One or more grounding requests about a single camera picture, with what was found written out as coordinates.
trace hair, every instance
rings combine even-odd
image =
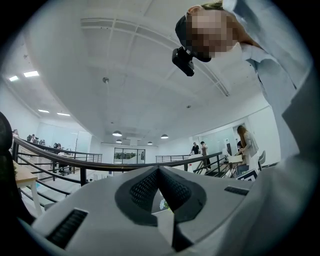
[[[237,133],[239,134],[239,136],[240,136],[240,140],[241,140],[241,145],[242,145],[242,147],[243,148],[245,148],[246,147],[246,145],[247,145],[247,143],[246,143],[246,140],[245,140],[245,133],[247,132],[247,129],[244,127],[244,126],[242,126],[242,125],[240,125],[240,126],[238,126],[238,128],[236,129],[236,131],[237,131]]]
[[[216,0],[213,2],[208,2],[205,4],[201,4],[201,6],[205,9],[205,10],[223,10],[223,6],[222,6],[222,2],[223,0]]]

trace recessed light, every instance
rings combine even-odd
[[[58,115],[60,115],[60,116],[67,116],[67,117],[70,117],[70,115],[69,114],[64,114],[64,113],[57,113]]]
[[[10,80],[11,82],[16,81],[16,80],[18,80],[18,79],[19,79],[19,78],[18,78],[16,75],[9,78],[9,80]]]
[[[122,136],[122,133],[121,131],[119,130],[115,130],[113,133],[112,133],[113,136],[116,136],[116,137],[121,137]]]
[[[24,74],[24,76],[26,78],[39,76],[38,71],[31,71],[31,72],[26,72],[26,73],[23,73],[23,74]]]

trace railing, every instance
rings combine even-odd
[[[156,155],[155,162],[156,163],[168,163],[173,161],[183,161],[189,159],[189,154],[182,155]]]
[[[28,153],[21,152],[20,149],[25,149],[28,151]],[[68,154],[74,154],[70,155],[68,157],[59,155],[59,153],[68,153]],[[41,184],[42,186],[45,186],[51,190],[54,190],[56,192],[59,192],[64,195],[70,195],[70,192],[63,191],[61,189],[58,189],[56,187],[53,187],[51,185],[48,185],[44,182],[44,180],[52,178],[54,181],[56,179],[65,180],[68,182],[72,182],[75,184],[80,184],[81,186],[84,186],[88,183],[87,181],[87,170],[95,170],[95,171],[112,171],[112,172],[127,172],[132,171],[135,169],[143,168],[143,167],[149,167],[149,166],[168,166],[168,167],[177,167],[177,166],[183,166],[184,170],[188,170],[188,164],[199,162],[199,161],[206,161],[206,159],[209,158],[217,158],[217,161],[213,162],[213,164],[218,164],[218,172],[220,173],[220,159],[219,155],[221,155],[221,152],[201,156],[197,158],[192,159],[183,159],[183,160],[173,160],[170,162],[161,162],[161,163],[150,163],[150,164],[107,164],[107,163],[101,163],[101,154],[91,154],[91,153],[81,153],[81,152],[70,152],[67,150],[62,149],[54,149],[51,147],[41,146],[37,144],[33,144],[30,142],[27,142],[25,140],[14,138],[13,139],[13,148],[12,148],[12,158],[14,161],[16,161],[20,165],[28,165],[30,167],[33,167],[35,171],[33,171],[33,174],[46,174],[48,177],[40,178],[36,180],[38,184]],[[26,157],[39,157],[39,158],[45,158],[49,160],[48,163],[32,163],[30,160],[26,159]],[[50,165],[50,169],[45,170],[41,168],[42,165]],[[74,179],[69,178],[66,175],[75,173],[75,171],[80,172],[80,179]],[[28,193],[21,190],[21,192],[26,195],[28,198],[32,199]],[[43,197],[53,203],[55,203],[57,200],[54,198],[51,198],[43,193],[38,192],[38,195],[40,197]]]

